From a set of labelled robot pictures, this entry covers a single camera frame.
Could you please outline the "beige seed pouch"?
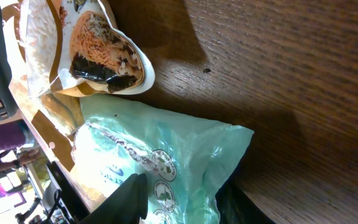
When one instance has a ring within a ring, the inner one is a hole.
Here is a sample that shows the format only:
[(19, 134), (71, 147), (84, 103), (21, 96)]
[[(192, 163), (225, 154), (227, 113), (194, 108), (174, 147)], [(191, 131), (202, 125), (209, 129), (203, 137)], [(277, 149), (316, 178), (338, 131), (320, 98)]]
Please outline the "beige seed pouch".
[(150, 89), (150, 60), (121, 32), (107, 1), (8, 1), (3, 32), (12, 90), (50, 155), (94, 210), (135, 172), (152, 171), (147, 145), (119, 114), (121, 95)]

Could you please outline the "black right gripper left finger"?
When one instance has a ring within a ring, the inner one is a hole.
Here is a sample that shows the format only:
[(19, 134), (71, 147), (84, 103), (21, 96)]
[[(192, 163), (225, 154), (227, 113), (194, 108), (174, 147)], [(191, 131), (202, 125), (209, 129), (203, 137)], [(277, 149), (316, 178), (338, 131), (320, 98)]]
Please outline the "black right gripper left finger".
[(147, 214), (147, 176), (132, 174), (79, 224), (139, 224)]

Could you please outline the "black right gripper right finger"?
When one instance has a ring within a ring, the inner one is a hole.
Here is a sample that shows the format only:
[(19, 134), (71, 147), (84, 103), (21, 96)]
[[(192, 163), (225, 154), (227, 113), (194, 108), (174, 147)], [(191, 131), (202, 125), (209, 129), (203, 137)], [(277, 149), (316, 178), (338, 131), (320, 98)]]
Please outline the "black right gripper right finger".
[(275, 224), (230, 179), (218, 190), (216, 201), (220, 224)]

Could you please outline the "teal wet wipes pack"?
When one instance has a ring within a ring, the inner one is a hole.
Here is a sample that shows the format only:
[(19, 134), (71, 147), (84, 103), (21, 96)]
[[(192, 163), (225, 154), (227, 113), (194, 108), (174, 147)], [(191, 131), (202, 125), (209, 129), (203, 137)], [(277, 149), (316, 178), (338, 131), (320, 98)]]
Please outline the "teal wet wipes pack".
[(72, 157), (80, 184), (110, 196), (145, 174), (147, 223), (219, 223), (216, 193), (234, 172), (251, 129), (110, 95), (80, 99), (84, 124)]

